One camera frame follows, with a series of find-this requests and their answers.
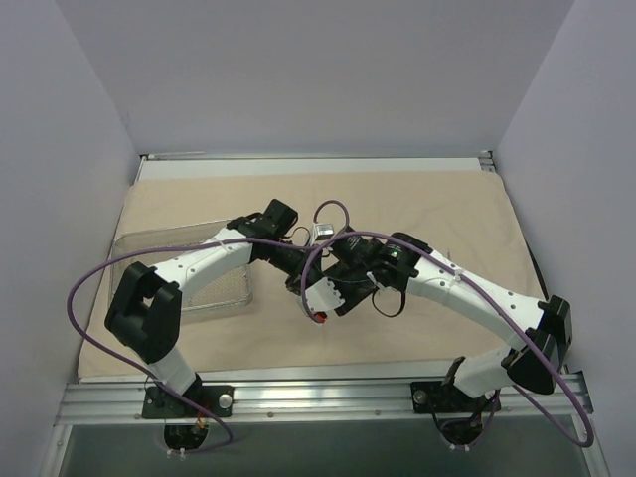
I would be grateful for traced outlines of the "wire mesh instrument tray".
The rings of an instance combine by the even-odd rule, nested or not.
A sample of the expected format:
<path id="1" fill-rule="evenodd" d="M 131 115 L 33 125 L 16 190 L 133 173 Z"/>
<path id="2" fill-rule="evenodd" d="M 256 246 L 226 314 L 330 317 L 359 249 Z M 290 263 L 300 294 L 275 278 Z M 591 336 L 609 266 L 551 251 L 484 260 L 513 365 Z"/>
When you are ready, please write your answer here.
<path id="1" fill-rule="evenodd" d="M 112 257 L 120 257 L 145 248 L 192 245 L 210 239 L 226 224 L 212 221 L 193 225 L 126 233 L 116 238 L 111 248 Z M 175 258 L 179 252 L 158 252 L 129 257 L 111 267 L 110 297 L 127 266 L 141 261 L 147 266 Z M 234 269 L 200 288 L 183 300 L 183 319 L 201 321 L 221 316 L 225 309 L 243 308 L 252 301 L 252 286 L 249 267 Z"/>

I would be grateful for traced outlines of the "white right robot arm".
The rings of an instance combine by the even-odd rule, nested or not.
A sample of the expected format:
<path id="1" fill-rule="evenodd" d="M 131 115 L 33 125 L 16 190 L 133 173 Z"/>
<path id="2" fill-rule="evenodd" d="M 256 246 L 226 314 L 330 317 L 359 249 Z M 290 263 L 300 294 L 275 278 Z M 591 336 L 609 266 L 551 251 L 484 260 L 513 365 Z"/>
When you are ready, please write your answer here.
<path id="1" fill-rule="evenodd" d="M 443 257 L 427 243 L 403 233 L 362 235 L 352 229 L 329 240 L 335 264 L 321 267 L 318 248 L 283 254 L 276 266 L 285 286 L 300 298 L 316 323 L 328 313 L 344 316 L 385 289 L 400 297 L 436 302 L 501 338 L 503 348 L 453 361 L 441 397 L 452 409 L 466 408 L 489 391 L 517 386 L 549 395 L 572 341 L 569 303 L 503 288 Z"/>

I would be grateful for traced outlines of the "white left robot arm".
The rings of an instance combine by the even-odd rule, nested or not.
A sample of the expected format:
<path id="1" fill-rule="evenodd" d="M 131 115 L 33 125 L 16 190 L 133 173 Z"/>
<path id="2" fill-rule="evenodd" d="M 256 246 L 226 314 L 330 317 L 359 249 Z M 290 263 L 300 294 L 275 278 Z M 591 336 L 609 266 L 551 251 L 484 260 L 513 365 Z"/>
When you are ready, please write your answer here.
<path id="1" fill-rule="evenodd" d="M 195 250 L 124 271 L 109 305 L 105 328 L 148 366 L 152 378 L 169 387 L 164 402 L 178 416 L 193 414 L 201 402 L 197 375 L 177 347 L 182 305 L 225 273 L 267 261 L 290 275 L 304 251 L 283 237 L 298 213 L 273 199 L 262 213 L 229 221 Z"/>

